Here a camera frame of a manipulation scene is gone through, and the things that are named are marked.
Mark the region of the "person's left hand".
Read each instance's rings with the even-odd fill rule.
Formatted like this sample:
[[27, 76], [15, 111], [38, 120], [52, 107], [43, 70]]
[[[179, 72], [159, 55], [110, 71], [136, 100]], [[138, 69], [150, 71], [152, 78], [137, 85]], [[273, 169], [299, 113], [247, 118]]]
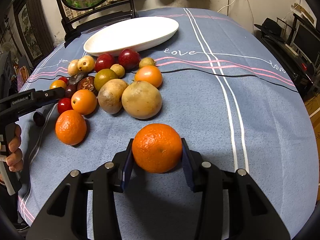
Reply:
[[23, 169], [23, 154], [20, 149], [21, 133], [20, 126], [15, 125], [15, 136], [8, 144], [10, 155], [6, 158], [6, 163], [11, 172], [20, 172]]

